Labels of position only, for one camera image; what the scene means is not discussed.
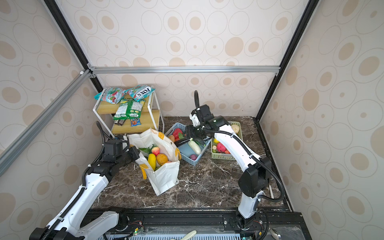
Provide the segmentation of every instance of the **white tote bag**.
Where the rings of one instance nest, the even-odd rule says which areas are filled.
[[[154,171],[142,152],[139,155],[140,158],[136,160],[139,165],[145,164],[148,167],[145,172],[157,196],[179,183],[177,175],[179,174],[181,154],[175,144],[162,132],[150,128],[141,134],[128,135],[128,140],[129,144],[135,145],[137,148],[156,145],[160,148],[160,152],[164,153],[171,161]]]

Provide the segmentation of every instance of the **green basket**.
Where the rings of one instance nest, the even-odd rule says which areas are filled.
[[[229,123],[230,125],[236,124],[237,126],[240,127],[240,131],[239,131],[238,137],[239,137],[241,140],[243,140],[243,134],[242,134],[242,132],[241,132],[241,125],[240,125],[240,123],[239,123],[239,122],[234,122],[234,121],[228,121],[228,123]],[[232,157],[232,154],[228,154],[228,153],[218,153],[218,152],[215,153],[215,152],[212,152],[212,146],[213,146],[213,145],[216,145],[216,144],[214,143],[214,140],[212,139],[212,141],[211,141],[211,157],[212,157],[213,159],[235,160],[235,158]]]

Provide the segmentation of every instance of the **black frame beam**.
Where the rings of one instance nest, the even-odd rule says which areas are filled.
[[[68,23],[66,22],[63,14],[61,13],[59,7],[57,6],[55,0],[44,0],[46,6],[48,7],[48,10],[51,12],[53,18],[55,19],[57,25],[59,26],[61,32],[64,34],[65,38],[67,39],[68,43],[70,44],[72,50],[76,54],[76,57],[79,59],[81,65],[84,69],[89,69],[88,67],[88,59],[85,56],[83,50],[81,49],[79,43],[77,42],[71,28],[69,27]],[[93,85],[95,86],[96,90],[98,92],[101,92],[103,90],[103,86],[97,79],[97,77],[94,75],[91,77],[91,81]]]
[[[299,212],[287,212],[286,209],[265,207],[263,210],[268,215],[270,225],[298,226],[301,228],[306,240],[312,240],[304,218]],[[90,209],[85,215],[80,227],[85,226],[94,219],[100,217],[104,211],[115,211],[119,213],[119,219],[129,219],[130,223],[136,222],[149,230],[157,227],[196,228],[213,227],[216,230],[228,231],[228,233],[240,233],[242,237],[253,236],[255,230],[260,231],[261,226],[254,224],[247,230],[241,230],[237,223],[236,208],[152,208],[152,209],[129,209],[110,207],[107,209]],[[257,215],[255,220],[266,222],[264,214]],[[124,228],[127,223],[115,228]],[[110,229],[110,234],[130,234],[139,225],[128,225],[124,231]]]
[[[283,59],[281,60],[280,71],[277,74],[277,76],[275,76],[274,79],[272,80],[271,86],[269,87],[268,92],[267,92],[267,94],[263,100],[263,103],[260,107],[260,110],[257,113],[256,121],[259,122],[261,117],[263,116],[263,114],[264,114],[264,112],[268,106],[268,103],[271,100],[272,95],[275,92],[275,89],[276,89],[277,85],[279,84],[280,79],[283,76],[285,69],[287,68],[287,66],[289,64],[289,61],[291,60],[292,55],[293,55],[297,45],[300,42],[300,39],[301,39],[301,37],[305,31],[305,28],[307,27],[308,22],[311,19],[314,10],[316,9],[318,2],[319,2],[319,0],[309,0],[308,4],[304,10],[304,13],[301,16],[300,22],[297,25],[295,33],[293,34],[291,42],[288,45],[287,51],[285,52]]]
[[[276,167],[276,163],[275,163],[275,160],[273,159],[272,157],[272,154],[271,154],[271,150],[269,149],[268,147],[268,144],[267,144],[267,141],[265,139],[265,136],[264,136],[264,133],[263,133],[263,130],[261,128],[261,125],[260,125],[260,120],[269,104],[269,101],[271,100],[272,96],[273,96],[273,93],[275,92],[276,90],[276,87],[277,85],[279,84],[292,56],[293,56],[293,53],[295,51],[295,49],[297,48],[297,45],[299,44],[300,42],[300,39],[301,37],[303,36],[304,32],[305,32],[305,29],[313,15],[313,12],[315,11],[317,5],[319,3],[319,0],[309,0],[305,10],[304,10],[304,13],[299,21],[299,24],[295,30],[295,33],[293,34],[293,37],[291,39],[291,42],[289,43],[289,46],[287,48],[287,51],[285,52],[284,56],[283,56],[283,59],[280,63],[280,71],[279,73],[277,74],[277,76],[274,77],[274,79],[272,80],[272,83],[271,83],[271,86],[270,88],[268,89],[268,92],[263,100],[263,103],[260,107],[260,110],[259,112],[257,113],[256,117],[253,118],[253,121],[256,125],[256,128],[257,128],[257,132],[259,133],[259,137],[262,141],[262,144],[263,144],[263,147],[264,147],[264,150],[265,150],[265,154],[266,156],[272,161],[272,170],[280,177],[280,175],[278,174],[278,171],[277,171],[277,167]],[[285,202],[284,203],[287,203],[290,210],[292,211],[292,205],[291,205],[291,202],[289,201],[289,199],[287,197],[285,197]]]

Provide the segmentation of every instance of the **dark marble surface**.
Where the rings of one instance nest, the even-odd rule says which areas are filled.
[[[244,142],[257,154],[265,154],[257,129],[251,117],[225,117],[241,124]],[[188,117],[165,117],[165,131],[174,123],[191,124]],[[96,199],[92,208],[110,206],[125,208],[143,207],[237,207],[241,190],[237,184],[242,171],[235,160],[211,159],[209,149],[194,167],[180,161],[179,184],[160,196],[156,196],[149,180],[143,180],[137,164],[129,164],[120,170]],[[278,196],[274,179],[271,180],[273,194]],[[260,206],[282,206],[262,200]]]

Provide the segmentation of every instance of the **zip tie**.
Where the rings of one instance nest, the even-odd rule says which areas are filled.
[[[251,158],[252,156],[254,156],[255,158],[257,158],[256,155],[257,155],[256,153],[252,153],[251,155],[249,155],[249,158]]]

